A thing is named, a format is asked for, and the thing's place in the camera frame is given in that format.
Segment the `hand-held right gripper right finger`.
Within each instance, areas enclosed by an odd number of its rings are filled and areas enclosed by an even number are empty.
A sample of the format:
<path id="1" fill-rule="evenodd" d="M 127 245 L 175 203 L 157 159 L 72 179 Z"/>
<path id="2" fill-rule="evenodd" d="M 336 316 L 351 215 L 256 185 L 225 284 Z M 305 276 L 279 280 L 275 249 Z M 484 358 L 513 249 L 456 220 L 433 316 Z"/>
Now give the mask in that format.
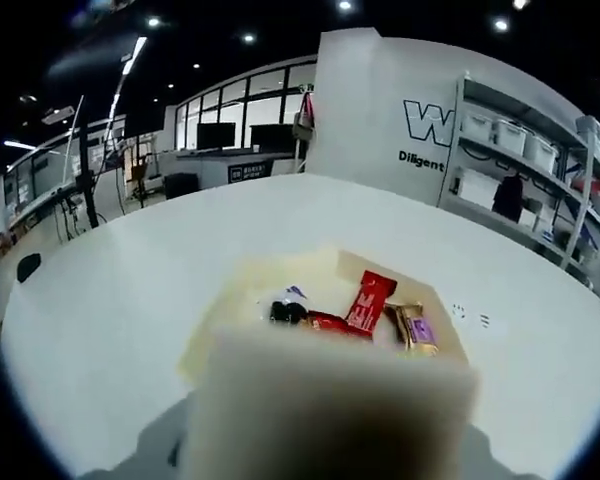
<path id="1" fill-rule="evenodd" d="M 532 473 L 514 473 L 495 459 L 488 436 L 468 425 L 462 439 L 463 480 L 541 480 Z"/>

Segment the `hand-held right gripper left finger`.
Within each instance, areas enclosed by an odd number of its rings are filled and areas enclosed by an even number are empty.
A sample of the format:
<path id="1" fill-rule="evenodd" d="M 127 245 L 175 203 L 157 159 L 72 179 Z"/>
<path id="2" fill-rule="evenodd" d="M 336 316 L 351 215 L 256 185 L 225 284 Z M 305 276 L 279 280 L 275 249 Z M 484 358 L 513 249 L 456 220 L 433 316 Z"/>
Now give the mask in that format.
<path id="1" fill-rule="evenodd" d="M 118 465 L 92 470 L 80 479 L 177 479 L 194 397 L 188 394 L 148 424 L 138 436 L 135 451 Z"/>

